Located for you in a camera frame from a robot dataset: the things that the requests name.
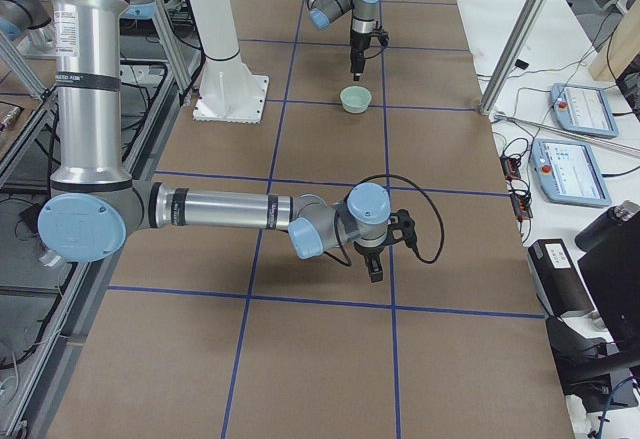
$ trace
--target white label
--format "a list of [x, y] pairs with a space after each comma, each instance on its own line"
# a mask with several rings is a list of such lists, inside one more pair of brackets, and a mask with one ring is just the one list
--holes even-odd
[[78, 57], [78, 13], [75, 9], [56, 11], [53, 20], [56, 26], [56, 54]]
[[560, 244], [545, 244], [544, 247], [547, 248], [553, 267], [556, 269], [571, 269], [571, 263]]

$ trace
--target table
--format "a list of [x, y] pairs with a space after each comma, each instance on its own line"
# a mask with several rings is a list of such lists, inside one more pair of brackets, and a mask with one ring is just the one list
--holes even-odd
[[[469, 39], [470, 50], [474, 56], [474, 65], [479, 76], [481, 88], [486, 87], [485, 75], [490, 75], [507, 42], [507, 38], [515, 24], [516, 18], [525, 0], [460, 0], [460, 12]], [[523, 87], [549, 91], [554, 83], [565, 83], [571, 78], [572, 84], [609, 87], [612, 83], [597, 83], [588, 72], [588, 66], [596, 53], [586, 55], [592, 50], [591, 43], [582, 30], [578, 20], [571, 12], [565, 0], [548, 0], [543, 12], [533, 28], [530, 37], [520, 55], [520, 59], [530, 64], [528, 71], [544, 72], [526, 74], [522, 77], [509, 79], [501, 92], [495, 109], [503, 111], [509, 116], [516, 116], [532, 122], [541, 122], [546, 117], [545, 124], [555, 126], [552, 113], [547, 115], [550, 107], [550, 95], [546, 92], [520, 90]], [[522, 74], [522, 71], [511, 75]], [[517, 111], [515, 98], [520, 90]], [[614, 87], [607, 91], [607, 97], [612, 111], [616, 113], [630, 112], [620, 91]], [[620, 135], [616, 142], [632, 147], [640, 147], [640, 123], [633, 114], [616, 117]], [[498, 123], [493, 126], [495, 132], [500, 133], [511, 141], [517, 137], [530, 140], [521, 129], [508, 123]], [[553, 133], [542, 130], [539, 137], [556, 137]], [[522, 144], [514, 144], [509, 152], [521, 152]], [[619, 155], [608, 150], [592, 147], [596, 161], [603, 173], [622, 172], [631, 169], [639, 163], [629, 156]], [[502, 144], [498, 141], [498, 150]], [[525, 246], [540, 238], [562, 238], [574, 263], [584, 255], [577, 248], [573, 238], [593, 221], [602, 209], [579, 206], [567, 206], [550, 203], [544, 196], [537, 181], [530, 177], [530, 173], [523, 173], [529, 179], [532, 191], [532, 210], [534, 219], [531, 221], [531, 233]], [[606, 185], [614, 204], [620, 204], [628, 199], [636, 203], [640, 201], [640, 174], [634, 173], [620, 178], [607, 179]], [[571, 320], [582, 334], [587, 337], [603, 336], [590, 321]], [[591, 415], [593, 424], [597, 424], [597, 414]], [[609, 417], [611, 423], [606, 426], [603, 437], [633, 437], [640, 430], [640, 409], [614, 411]]]
[[[157, 180], [335, 201], [404, 174], [443, 213], [442, 260], [396, 247], [372, 285], [359, 258], [299, 261], [284, 234], [137, 233], [70, 344], [83, 352], [48, 437], [571, 438], [455, 0], [383, 0], [392, 47], [367, 64], [361, 116], [337, 103], [348, 19], [321, 33], [301, 0], [232, 5], [244, 62], [271, 77], [262, 123], [183, 109]], [[429, 256], [422, 197], [385, 185]]]

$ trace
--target green bowl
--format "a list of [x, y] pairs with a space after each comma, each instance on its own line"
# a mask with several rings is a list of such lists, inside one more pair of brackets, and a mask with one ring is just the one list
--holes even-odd
[[371, 93], [364, 87], [350, 86], [342, 90], [340, 101], [345, 111], [362, 114], [371, 103]]

